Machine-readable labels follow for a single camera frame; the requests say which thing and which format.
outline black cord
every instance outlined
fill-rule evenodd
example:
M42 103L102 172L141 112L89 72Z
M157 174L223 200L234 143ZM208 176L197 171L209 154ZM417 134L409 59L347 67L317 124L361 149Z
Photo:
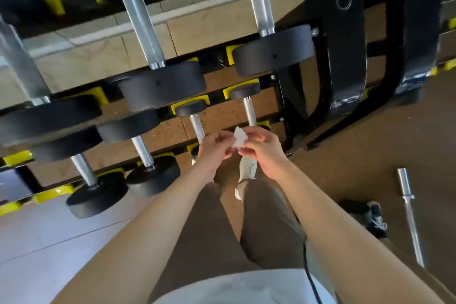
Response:
M307 274L307 278L309 279L309 282L311 283L312 291L314 292L316 302L318 304L322 304L322 300L320 299L320 295L318 294L318 291L316 290L315 284L313 282L313 279L311 277L311 273L309 272L309 265L307 264L307 250L305 247L305 242L304 242L304 269L305 273Z

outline bolt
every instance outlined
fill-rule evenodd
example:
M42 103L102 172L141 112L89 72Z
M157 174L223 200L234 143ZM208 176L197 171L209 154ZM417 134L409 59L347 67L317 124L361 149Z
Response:
M320 33L320 30L318 28L313 28L312 29L312 37L313 38L316 38L319 33Z

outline white shoe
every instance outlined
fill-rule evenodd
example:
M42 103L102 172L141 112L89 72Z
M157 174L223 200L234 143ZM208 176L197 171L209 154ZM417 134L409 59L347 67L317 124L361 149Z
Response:
M241 161L239 162L239 181L245 179L255 179L256 169L258 167L257 160L252 159L248 156L243 156ZM239 200L242 201L242 194L238 190L238 186L234 189L234 196Z

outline person's left arm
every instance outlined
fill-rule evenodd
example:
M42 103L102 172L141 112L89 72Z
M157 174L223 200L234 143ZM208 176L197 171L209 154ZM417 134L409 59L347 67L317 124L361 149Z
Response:
M109 241L52 304L144 304L177 243L202 188L231 156L234 135L206 136L197 162Z

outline dumbbell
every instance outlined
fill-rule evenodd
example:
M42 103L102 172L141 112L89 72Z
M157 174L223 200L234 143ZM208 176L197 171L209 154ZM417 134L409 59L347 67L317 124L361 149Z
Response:
M102 114L92 95L51 100L49 87L17 31L8 23L38 22L49 17L45 0L0 0L0 53L33 105L32 108L18 109L0 117L0 143L4 147L69 128Z
M257 126L254 105L252 104L252 96L261 91L259 83L249 83L240 85L229 91L229 97L232 100L242 99L244 103L245 113L247 114L249 126Z
M250 0L260 38L233 51L234 65L241 77L275 71L313 56L312 36L318 34L308 24L276 32L270 0Z
M90 168L83 152L101 142L97 128L90 126L30 149L36 161L53 162L71 158L85 182L66 200L70 211L78 219L104 212L119 202L128 191L122 172L111 172L97 178Z
M129 77L124 75L119 81L130 109L134 112L155 109L204 91L206 82L198 62L166 66L144 0L122 1L150 68L135 71Z
M157 112L145 110L97 126L101 138L107 143L117 143L129 139L133 141L142 165L131 171L125 181L132 191L143 196L153 196L163 192L181 174L174 156L157 157L154 161L140 136L159 124Z
M206 107L207 104L205 100L197 99L175 108L175 112L178 117L190 117L191 125L193 126L193 130L197 135L199 144L201 144L202 139L205 137L205 133L202 128L201 121L198 117L198 113L204 111ZM198 151L199 145L191 150L191 156L195 161L197 160Z

